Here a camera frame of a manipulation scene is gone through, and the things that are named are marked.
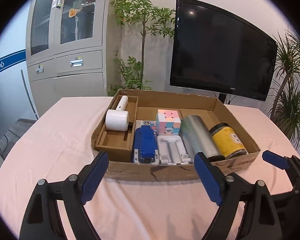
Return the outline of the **colourful puzzle booklet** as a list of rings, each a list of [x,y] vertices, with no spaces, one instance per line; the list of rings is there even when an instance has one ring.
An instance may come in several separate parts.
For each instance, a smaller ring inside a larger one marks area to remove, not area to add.
[[[135,129],[140,128],[141,126],[150,126],[153,130],[154,136],[157,136],[157,127],[155,121],[149,121],[149,120],[136,120],[136,126]]]

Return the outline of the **brown cardboard box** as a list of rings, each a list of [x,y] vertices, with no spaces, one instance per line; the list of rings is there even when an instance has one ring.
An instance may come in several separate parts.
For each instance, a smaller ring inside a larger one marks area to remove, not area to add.
[[[106,129],[105,124],[107,110],[115,109],[124,95],[128,96],[126,107],[126,111],[129,113],[128,130],[125,132],[109,131]],[[98,155],[101,151],[104,151],[109,156],[109,167],[106,171],[107,178],[145,182],[197,179],[198,176],[193,163],[188,165],[161,165],[160,160],[157,164],[132,162],[136,120],[156,121],[158,109],[178,111],[181,121],[188,115],[198,115],[208,130],[217,124],[227,123],[237,134],[248,153],[211,162],[224,174],[248,168],[260,152],[260,148],[254,139],[217,98],[194,94],[121,89],[113,97],[102,116],[101,122],[91,136],[93,154]]]

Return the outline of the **silver metal cylinder cup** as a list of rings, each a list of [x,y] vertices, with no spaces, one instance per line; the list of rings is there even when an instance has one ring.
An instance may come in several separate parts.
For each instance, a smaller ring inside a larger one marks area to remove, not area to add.
[[[213,141],[210,131],[198,115],[188,115],[181,121],[179,135],[184,143],[187,154],[192,160],[202,152],[209,161],[224,160]]]

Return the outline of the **yellow black-lidded jar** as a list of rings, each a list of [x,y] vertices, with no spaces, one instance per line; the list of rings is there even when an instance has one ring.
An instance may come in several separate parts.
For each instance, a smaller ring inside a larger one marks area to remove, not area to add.
[[[225,159],[230,159],[240,155],[246,155],[247,149],[227,123],[220,123],[210,129],[213,141],[215,142],[221,155]]]

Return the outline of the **blue stapler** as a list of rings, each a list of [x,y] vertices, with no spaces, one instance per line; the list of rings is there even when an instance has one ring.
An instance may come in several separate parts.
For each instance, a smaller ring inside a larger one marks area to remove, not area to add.
[[[157,164],[158,147],[151,126],[142,125],[134,134],[132,162],[137,164]]]

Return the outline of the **pastel rubik's cube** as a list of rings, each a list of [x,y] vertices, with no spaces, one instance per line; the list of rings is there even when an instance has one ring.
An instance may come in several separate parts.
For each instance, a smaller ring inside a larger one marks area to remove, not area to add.
[[[158,109],[155,123],[158,135],[178,135],[181,118],[176,110]]]

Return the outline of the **palm-like potted plant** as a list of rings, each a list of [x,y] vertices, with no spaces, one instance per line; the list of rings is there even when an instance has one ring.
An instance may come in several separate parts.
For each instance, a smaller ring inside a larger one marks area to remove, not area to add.
[[[286,30],[276,41],[275,98],[269,117],[297,149],[300,147],[300,37]]]

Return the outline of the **green leafy plant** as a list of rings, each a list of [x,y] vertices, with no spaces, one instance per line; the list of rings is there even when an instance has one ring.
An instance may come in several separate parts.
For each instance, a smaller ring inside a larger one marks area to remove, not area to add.
[[[123,80],[113,84],[108,91],[114,96],[120,89],[152,90],[151,80],[144,78],[146,37],[174,37],[175,9],[155,6],[152,0],[112,0],[115,20],[120,27],[133,27],[141,36],[141,59],[129,56],[126,60],[116,58],[115,65]]]

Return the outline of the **grey metal cabinet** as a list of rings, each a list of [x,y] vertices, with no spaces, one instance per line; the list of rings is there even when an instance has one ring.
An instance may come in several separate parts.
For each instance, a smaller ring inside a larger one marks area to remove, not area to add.
[[[26,64],[38,115],[66,97],[105,96],[109,0],[32,0]]]

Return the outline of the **pink tablecloth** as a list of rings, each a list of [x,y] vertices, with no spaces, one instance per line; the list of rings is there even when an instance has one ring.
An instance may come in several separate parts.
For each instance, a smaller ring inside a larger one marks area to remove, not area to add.
[[[207,99],[163,92],[143,96],[146,100],[152,98],[154,105],[161,105],[159,108],[200,109]],[[91,136],[111,100],[100,96],[62,98],[12,148],[0,168],[0,215],[13,236],[19,236],[28,201],[39,179],[63,181],[91,163]],[[226,107],[262,151],[300,157],[287,137],[259,109]],[[261,153],[239,175],[251,183],[264,180],[272,194],[292,189],[286,173],[263,161]],[[107,178],[85,208],[102,239],[201,239],[217,211],[200,180],[138,183]]]

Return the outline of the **tv stand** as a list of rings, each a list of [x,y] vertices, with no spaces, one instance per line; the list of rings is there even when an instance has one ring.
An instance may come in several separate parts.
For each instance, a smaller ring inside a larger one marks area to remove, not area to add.
[[[214,96],[221,101],[223,104],[230,105],[232,101],[237,97],[236,95],[228,95],[224,93],[216,94],[214,93]]]

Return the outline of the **black television screen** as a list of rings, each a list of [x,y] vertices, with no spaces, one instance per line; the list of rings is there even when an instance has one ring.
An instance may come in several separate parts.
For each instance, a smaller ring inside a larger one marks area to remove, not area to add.
[[[170,85],[265,101],[277,42],[245,19],[198,0],[176,0]]]

